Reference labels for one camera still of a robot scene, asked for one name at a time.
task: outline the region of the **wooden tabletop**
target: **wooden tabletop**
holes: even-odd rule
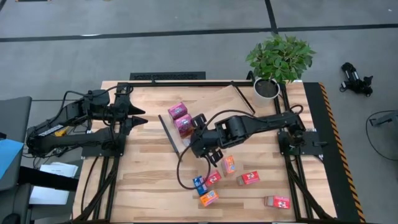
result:
[[[118,82],[103,82],[102,89],[117,85]],[[167,109],[180,101],[189,104],[222,89],[211,87],[135,87],[131,94],[134,106],[145,110],[140,116],[149,122],[135,127],[127,137],[124,155],[119,164],[116,182],[112,222],[271,222],[295,220],[293,208],[289,210],[265,207],[265,196],[290,197],[290,190],[284,158],[279,153],[277,131],[253,135],[244,144],[227,149],[226,156],[233,155],[237,171],[232,177],[223,177],[213,187],[220,198],[203,207],[196,190],[185,190],[176,179],[177,156],[167,139],[158,119],[158,114],[167,114]],[[252,102],[252,87],[239,87]],[[304,107],[300,115],[306,128],[313,128],[307,97],[302,83],[287,85],[290,105]],[[257,108],[256,116],[275,114],[274,104]],[[93,130],[103,128],[101,121],[93,122]],[[302,156],[303,168],[309,191],[317,202],[331,216],[336,212],[323,164],[314,156]],[[76,192],[73,214],[80,214],[81,198],[88,171],[94,158],[83,163]],[[86,207],[98,188],[102,158],[98,159],[84,199]],[[181,167],[182,181],[192,186],[192,179],[206,175],[206,162],[196,159],[191,151],[184,155]],[[238,186],[236,177],[257,170],[261,181]],[[297,189],[301,214],[306,217],[302,195]],[[100,218],[104,217],[108,193],[101,204]]]

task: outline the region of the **small box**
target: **small box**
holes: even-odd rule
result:
[[[201,183],[204,183],[203,177],[202,176],[198,176],[196,178],[193,179],[193,184],[195,185],[195,187],[198,187]],[[200,196],[204,195],[205,193],[207,193],[207,186],[206,184],[203,184],[202,186],[197,188],[198,194]]]
[[[228,156],[221,163],[221,168],[223,169],[224,176],[227,177],[229,174],[235,173],[235,162],[232,156]]]
[[[214,170],[210,173],[209,178],[207,178],[206,186],[209,187],[219,180],[221,180],[221,175],[218,170]]]
[[[172,118],[173,121],[176,119],[181,118],[182,116],[186,115],[188,113],[187,107],[181,102],[177,105],[172,106],[170,109],[168,109],[169,115]]]
[[[217,199],[218,199],[218,194],[217,194],[217,192],[215,190],[211,190],[207,194],[205,194],[204,196],[200,197],[200,201],[203,204],[203,206],[205,206],[205,207],[207,205],[213,203]]]
[[[272,206],[275,208],[290,208],[290,199],[288,197],[268,196],[264,199],[265,206]]]
[[[236,178],[236,181],[238,181],[239,185],[253,184],[259,182],[260,177],[257,171],[253,171],[247,174],[240,175],[239,177]]]
[[[188,136],[193,130],[191,119],[192,119],[191,115],[186,114],[174,121],[174,126],[177,128],[178,133],[180,133],[180,136],[182,138]]]

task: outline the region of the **concrete floor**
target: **concrete floor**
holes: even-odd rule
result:
[[[395,0],[271,3],[278,27],[398,23]],[[8,0],[0,12],[0,37],[238,27],[270,27],[264,1]],[[373,151],[364,127],[370,114],[398,108],[398,91],[391,79],[396,75],[398,29],[286,34],[307,40],[318,52],[303,80],[326,86],[366,220],[396,223],[398,163]],[[247,53],[268,36],[270,33],[0,43],[0,99],[25,95],[35,100],[61,99],[67,90],[86,91],[99,88],[103,80],[128,80],[130,72],[205,71],[207,79],[245,78],[250,69],[244,61]],[[362,77],[374,75],[370,98],[339,92],[344,79],[340,66],[345,62],[351,62]],[[53,116],[59,106],[60,102],[33,102],[29,125]],[[369,130],[382,153],[398,158],[398,140],[393,134],[397,130],[389,124]],[[79,151],[62,157],[64,161],[79,158]]]

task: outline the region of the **warning tape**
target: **warning tape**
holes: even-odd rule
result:
[[[362,211],[361,203],[359,202],[358,194],[356,193],[356,189],[355,189],[354,182],[353,182],[353,176],[351,175],[351,172],[349,171],[347,157],[346,157],[346,154],[344,153],[343,144],[341,143],[341,139],[340,139],[338,131],[337,131],[336,121],[333,118],[333,113],[331,112],[331,106],[329,104],[328,94],[326,93],[325,86],[322,83],[319,83],[319,86],[321,87],[323,99],[325,100],[326,109],[328,110],[329,119],[330,119],[330,123],[331,123],[331,128],[333,128],[333,133],[335,134],[338,151],[340,153],[341,160],[343,161],[343,167],[344,167],[346,175],[347,175],[349,188],[351,189],[351,193],[353,194],[354,203],[355,203],[355,207],[358,211],[359,219],[360,219],[361,223],[365,223],[366,222],[365,216]]]

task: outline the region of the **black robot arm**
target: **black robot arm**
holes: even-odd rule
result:
[[[26,144],[33,156],[43,156],[56,147],[67,146],[101,146],[104,150],[112,150],[117,145],[119,135],[128,135],[134,126],[144,124],[146,119],[133,114],[144,114],[145,111],[134,107],[128,94],[132,86],[118,87],[115,103],[109,105],[109,90],[89,91],[83,97],[60,109],[53,118],[30,127],[27,130]],[[91,134],[76,134],[72,136],[56,137],[52,133],[67,126],[79,126],[85,121],[102,120],[107,128]],[[114,125],[119,123],[119,133],[114,132]]]
[[[217,167],[216,163],[222,159],[220,149],[236,146],[247,140],[252,134],[287,128],[289,144],[292,147],[304,144],[301,138],[305,127],[298,113],[286,111],[263,117],[231,116],[215,123],[215,129],[207,128],[206,118],[203,114],[192,119],[195,128],[191,135],[192,151],[196,157],[206,157]]]

